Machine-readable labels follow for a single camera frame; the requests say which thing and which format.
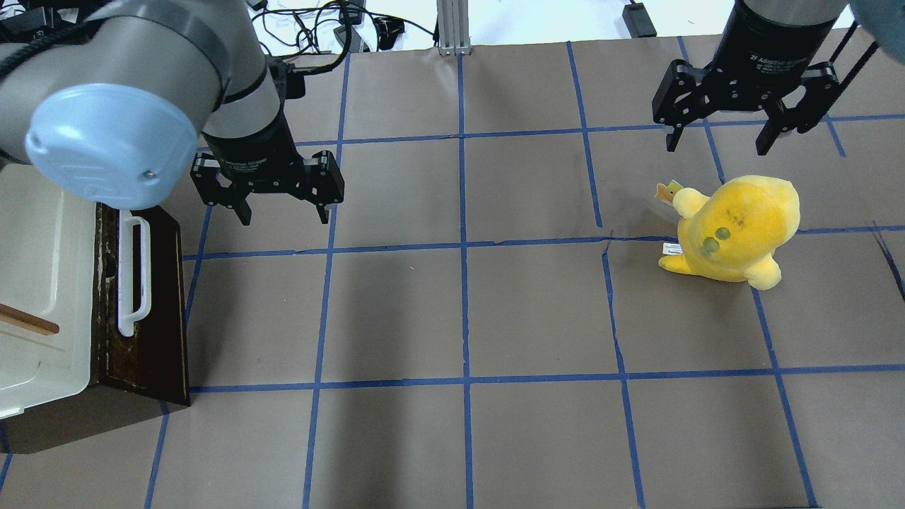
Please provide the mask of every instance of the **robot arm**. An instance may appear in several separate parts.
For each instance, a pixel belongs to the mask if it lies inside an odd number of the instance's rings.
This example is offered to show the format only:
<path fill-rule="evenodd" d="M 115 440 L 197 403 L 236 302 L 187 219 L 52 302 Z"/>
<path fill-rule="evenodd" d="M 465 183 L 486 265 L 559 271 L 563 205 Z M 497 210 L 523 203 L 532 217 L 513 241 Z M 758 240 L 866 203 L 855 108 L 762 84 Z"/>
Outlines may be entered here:
<path fill-rule="evenodd" d="M 861 66 L 877 50 L 872 44 L 842 81 L 836 75 L 836 50 L 829 62 L 810 64 L 847 0 L 736 0 L 713 60 L 696 68 L 684 60 L 670 63 L 653 98 L 653 121 L 666 130 L 666 149 L 674 151 L 682 129 L 717 110 L 767 113 L 757 137 L 757 153 L 765 155 L 776 139 L 791 130 L 807 132 L 829 111 Z M 865 27 L 898 51 L 905 39 L 901 0 L 853 2 Z M 783 98 L 805 87 L 794 107 Z"/>
<path fill-rule="evenodd" d="M 114 1 L 85 24 L 0 44 L 0 158 L 126 209 L 162 202 L 194 158 L 202 199 L 246 225 L 251 192 L 315 201 L 326 222 L 344 184 L 332 154 L 303 159 L 293 145 L 283 101 L 287 82 L 304 85 L 292 71 L 265 59 L 242 0 Z M 195 157 L 199 133 L 213 160 Z"/>

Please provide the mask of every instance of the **yellow plush duck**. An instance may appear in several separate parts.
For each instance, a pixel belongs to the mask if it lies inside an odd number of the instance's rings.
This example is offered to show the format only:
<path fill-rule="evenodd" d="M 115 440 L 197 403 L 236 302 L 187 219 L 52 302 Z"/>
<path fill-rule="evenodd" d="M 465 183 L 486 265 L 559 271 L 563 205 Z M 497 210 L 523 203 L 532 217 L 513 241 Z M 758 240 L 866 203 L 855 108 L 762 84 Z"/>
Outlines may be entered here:
<path fill-rule="evenodd" d="M 749 175 L 706 197 L 673 181 L 658 184 L 657 197 L 682 217 L 682 254 L 664 256 L 660 267 L 719 281 L 748 281 L 758 290 L 779 283 L 782 274 L 773 253 L 792 238 L 801 219 L 791 182 Z"/>

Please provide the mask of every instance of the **grid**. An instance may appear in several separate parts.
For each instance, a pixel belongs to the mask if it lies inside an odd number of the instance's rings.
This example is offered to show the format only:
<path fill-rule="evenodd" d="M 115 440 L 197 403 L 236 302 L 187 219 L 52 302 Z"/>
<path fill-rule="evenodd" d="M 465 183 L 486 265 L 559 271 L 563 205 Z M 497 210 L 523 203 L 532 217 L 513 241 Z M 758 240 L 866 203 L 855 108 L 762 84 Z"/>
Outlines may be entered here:
<path fill-rule="evenodd" d="M 685 49 L 684 41 L 678 38 L 682 51 L 682 56 L 686 60 L 689 59 Z M 282 250 L 282 251 L 248 251 L 248 252 L 230 252 L 230 253 L 207 253 L 205 251 L 205 242 L 207 230 L 211 219 L 211 208 L 205 211 L 204 222 L 202 226 L 200 242 L 197 254 L 184 256 L 186 261 L 195 262 L 195 270 L 192 276 L 189 290 L 187 293 L 186 303 L 186 322 L 189 321 L 193 301 L 195 299 L 195 290 L 199 274 L 202 271 L 205 260 L 222 259 L 222 258 L 242 258 L 253 256 L 297 256 L 297 255 L 325 255 L 325 275 L 324 288 L 321 299 L 321 315 L 319 317 L 319 335 L 317 348 L 317 362 L 314 380 L 312 382 L 300 383 L 281 383 L 281 384 L 252 384 L 252 385 L 213 385 L 192 387 L 192 392 L 213 393 L 213 392 L 260 392 L 260 391 L 310 391 L 311 412 L 310 412 L 310 428 L 309 438 L 306 451 L 306 462 L 303 482 L 303 502 L 302 506 L 306 509 L 310 507 L 311 500 L 311 481 L 312 472 L 318 451 L 318 414 L 320 392 L 322 390 L 342 390 L 342 389 L 362 389 L 362 388 L 381 388 L 381 387 L 417 387 L 417 386 L 454 386 L 462 388 L 462 404 L 463 404 L 463 426 L 464 426 L 464 465 L 466 501 L 467 506 L 471 509 L 475 506 L 474 501 L 474 473 L 472 459 L 472 386 L 480 384 L 513 384 L 513 383 L 537 383 L 537 382 L 569 382 L 569 381 L 603 381 L 612 380 L 619 381 L 621 384 L 621 394 L 624 407 L 624 420 L 627 431 L 625 439 L 628 443 L 629 454 L 631 457 L 632 474 L 634 480 L 634 490 L 636 495 L 636 503 L 639 507 L 646 507 L 643 489 L 643 465 L 639 460 L 638 445 L 634 432 L 634 419 L 632 412 L 632 399 L 629 391 L 630 380 L 645 379 L 706 379 L 706 378 L 726 378 L 726 377 L 772 377 L 776 382 L 776 388 L 785 414 L 788 433 L 795 452 L 795 459 L 801 476 L 801 483 L 804 486 L 807 501 L 811 506 L 817 506 L 819 501 L 815 496 L 815 490 L 812 486 L 810 475 L 806 463 L 805 454 L 801 448 L 795 426 L 795 417 L 786 394 L 786 385 L 784 377 L 789 375 L 809 375 L 821 373 L 849 373 L 849 372 L 884 372 L 884 371 L 905 371 L 905 364 L 870 364 L 870 365 L 824 365 L 824 366 L 804 366 L 804 367 L 783 367 L 777 358 L 773 348 L 770 329 L 768 326 L 767 314 L 764 311 L 760 294 L 757 290 L 752 289 L 752 299 L 757 310 L 757 318 L 764 337 L 764 346 L 767 349 L 770 367 L 763 369 L 737 369 L 737 370 L 677 370 L 677 371 L 631 371 L 626 366 L 622 350 L 619 343 L 619 328 L 614 312 L 614 285 L 610 269 L 610 258 L 607 250 L 610 243 L 651 243 L 670 241 L 675 242 L 676 239 L 670 236 L 658 235 L 641 235 L 641 236 L 613 236 L 597 235 L 597 236 L 577 236 L 568 238 L 534 238 L 534 239 L 515 239 L 504 241 L 488 241 L 488 240 L 470 240 L 466 227 L 467 203 L 465 193 L 466 180 L 466 140 L 477 138 L 493 138 L 493 137 L 524 137 L 538 136 L 550 134 L 582 134 L 584 143 L 584 152 L 586 159 L 586 169 L 588 181 L 591 188 L 591 199 L 593 202 L 593 211 L 595 222 L 598 227 L 606 225 L 605 217 L 602 216 L 600 204 L 598 203 L 598 195 L 595 181 L 595 168 L 591 157 L 591 143 L 589 133 L 601 131 L 619 131 L 619 130 L 658 130 L 661 127 L 655 124 L 643 125 L 621 125 L 621 126 L 589 126 L 587 124 L 585 104 L 582 96 L 581 84 L 579 81 L 580 69 L 576 65 L 576 58 L 573 52 L 572 43 L 566 44 L 566 53 L 568 63 L 572 72 L 573 83 L 575 86 L 576 105 L 578 107 L 580 117 L 580 127 L 571 129 L 553 129 L 553 130 L 516 130 L 501 132 L 467 132 L 465 129 L 465 87 L 463 79 L 462 57 L 458 57 L 457 62 L 457 91 L 458 91 L 458 132 L 446 135 L 430 135 L 430 136 L 409 136 L 409 137 L 391 137 L 391 138 L 365 138 L 365 139 L 345 139 L 344 126 L 347 108 L 348 96 L 348 75 L 350 68 L 350 60 L 346 59 L 343 68 L 343 84 L 342 96 L 340 102 L 339 124 L 336 139 L 326 139 L 318 141 L 303 141 L 297 143 L 297 146 L 313 146 L 313 145 L 335 145 L 337 161 L 341 165 L 342 153 L 344 145 L 366 144 L 366 143 L 386 143 L 400 141 L 423 141 L 436 139 L 457 139 L 459 152 L 459 210 L 460 210 L 460 241 L 459 243 L 436 243 L 436 244 L 410 244 L 410 245 L 373 245 L 358 247 L 337 247 L 335 246 L 337 215 L 341 214 L 341 207 L 334 210 L 329 224 L 329 241 L 327 248 L 315 248 L 306 250 Z M 870 122 L 875 120 L 901 120 L 905 119 L 905 114 L 883 114 L 883 115 L 859 115 L 859 116 L 838 116 L 830 118 L 827 116 L 823 119 L 823 123 L 830 130 L 834 144 L 840 156 L 845 157 L 845 150 L 836 133 L 835 124 L 841 122 Z M 703 129 L 707 141 L 710 146 L 711 155 L 718 172 L 720 182 L 725 182 L 726 177 L 723 173 L 722 164 L 717 149 L 717 144 L 713 138 L 711 128 L 723 126 L 749 126 L 759 125 L 759 120 L 726 120 L 711 121 L 703 120 L 695 122 L 688 126 L 690 130 Z M 836 228 L 810 228 L 800 230 L 799 235 L 835 235 L 846 233 L 875 233 L 905 231 L 905 225 L 873 225 L 873 226 L 849 226 Z M 610 326 L 614 338 L 614 352 L 616 358 L 616 372 L 600 372 L 600 373 L 581 373 L 581 374 L 549 374 L 549 375 L 511 375 L 511 376 L 472 376 L 471 373 L 471 355 L 469 347 L 469 279 L 468 279 L 468 255 L 473 249 L 493 249 L 501 246 L 523 246 L 523 245 L 578 245 L 578 244 L 601 244 L 606 245 L 601 261 L 600 268 L 600 284 L 605 287 L 607 302 L 606 306 L 609 312 Z M 333 267 L 333 256 L 336 254 L 349 253 L 379 253 L 388 251 L 420 251 L 420 250 L 459 250 L 461 254 L 461 285 L 462 285 L 462 375 L 460 377 L 447 378 L 418 378 L 418 379 L 373 379 L 363 381 L 325 381 L 322 380 L 323 359 L 325 350 L 325 341 L 328 327 L 329 313 L 329 292 L 330 281 Z M 900 279 L 899 269 L 895 261 L 890 258 L 891 270 Z M 157 480 L 157 472 L 160 463 L 160 457 L 163 452 L 163 446 L 167 438 L 168 415 L 165 408 L 165 415 L 161 421 L 157 448 L 154 455 L 151 476 L 148 480 L 148 492 L 145 500 L 145 507 L 150 507 L 153 501 L 155 483 Z M 3 470 L 0 471 L 0 488 L 3 486 L 6 474 L 11 466 L 12 455 L 7 455 L 4 461 Z"/>

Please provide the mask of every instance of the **wooden stick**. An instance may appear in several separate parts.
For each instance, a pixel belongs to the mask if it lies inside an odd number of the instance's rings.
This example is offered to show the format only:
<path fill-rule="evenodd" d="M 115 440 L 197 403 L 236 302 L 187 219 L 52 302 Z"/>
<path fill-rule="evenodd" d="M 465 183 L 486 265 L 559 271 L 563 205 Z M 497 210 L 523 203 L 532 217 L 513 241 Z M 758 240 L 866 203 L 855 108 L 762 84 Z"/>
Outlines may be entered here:
<path fill-rule="evenodd" d="M 0 322 L 6 322 L 45 336 L 60 332 L 60 326 L 56 323 L 3 304 L 0 304 Z"/>

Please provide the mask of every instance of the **white container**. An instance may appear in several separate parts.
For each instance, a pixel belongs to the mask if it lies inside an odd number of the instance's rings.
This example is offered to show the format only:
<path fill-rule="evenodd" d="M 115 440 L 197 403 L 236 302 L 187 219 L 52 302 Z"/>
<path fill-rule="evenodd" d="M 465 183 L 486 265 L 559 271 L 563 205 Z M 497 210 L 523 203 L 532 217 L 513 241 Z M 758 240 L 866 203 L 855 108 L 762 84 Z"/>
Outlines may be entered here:
<path fill-rule="evenodd" d="M 0 418 L 81 392 L 91 375 L 95 204 L 30 166 L 0 170 L 0 303 L 54 322 L 0 322 Z"/>

